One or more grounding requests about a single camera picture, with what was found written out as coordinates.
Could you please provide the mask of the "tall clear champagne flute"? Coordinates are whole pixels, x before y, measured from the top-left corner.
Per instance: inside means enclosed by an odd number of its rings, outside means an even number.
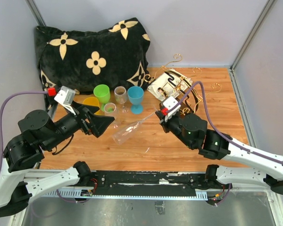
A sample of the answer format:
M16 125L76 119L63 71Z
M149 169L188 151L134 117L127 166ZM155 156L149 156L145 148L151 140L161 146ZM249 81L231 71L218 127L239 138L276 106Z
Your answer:
M155 105L153 105L153 109L154 111L150 115L118 129L117 132L111 136L114 142L118 145L122 145L129 138L133 137L134 134L138 131L139 127L158 110Z

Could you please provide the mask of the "gold and black wine glass rack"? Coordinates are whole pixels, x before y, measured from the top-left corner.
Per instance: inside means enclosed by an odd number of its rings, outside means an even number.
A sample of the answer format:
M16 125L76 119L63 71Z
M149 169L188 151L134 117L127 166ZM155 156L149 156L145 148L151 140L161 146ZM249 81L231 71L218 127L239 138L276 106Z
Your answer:
M180 54L174 54L173 58L173 61L158 69L163 71L160 76L157 76L157 72L155 72L153 76L146 74L144 77L149 84L147 91L160 101L164 101L168 97L181 99L193 84L192 79L168 67L169 64L178 63L183 59ZM183 100L179 112L184 116L188 113L196 113L201 102L203 102L203 97L196 89L192 89L191 94L188 94Z

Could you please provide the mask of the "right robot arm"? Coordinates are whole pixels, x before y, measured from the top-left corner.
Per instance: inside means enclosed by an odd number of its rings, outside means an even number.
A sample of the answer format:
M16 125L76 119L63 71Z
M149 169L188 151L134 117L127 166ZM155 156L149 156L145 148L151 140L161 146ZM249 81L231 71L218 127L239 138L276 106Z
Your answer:
M174 134L186 147L212 160L234 161L246 169L209 165L204 176L209 188L230 183L257 184L283 195L283 155L269 153L246 145L224 133L208 129L206 120L195 114L168 116L156 111L165 133Z

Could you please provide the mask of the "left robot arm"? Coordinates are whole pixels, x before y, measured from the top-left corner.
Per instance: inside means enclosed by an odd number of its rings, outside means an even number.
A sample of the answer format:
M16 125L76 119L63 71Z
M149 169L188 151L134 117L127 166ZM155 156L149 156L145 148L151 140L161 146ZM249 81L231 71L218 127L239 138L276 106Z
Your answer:
M92 173L87 163L53 176L25 182L25 175L51 151L77 131L100 137L115 120L111 116L95 115L98 107L75 103L75 112L68 112L53 122L44 110L34 110L18 122L21 134L11 139L3 151L0 170L0 218L17 214L40 196L64 186L87 186Z

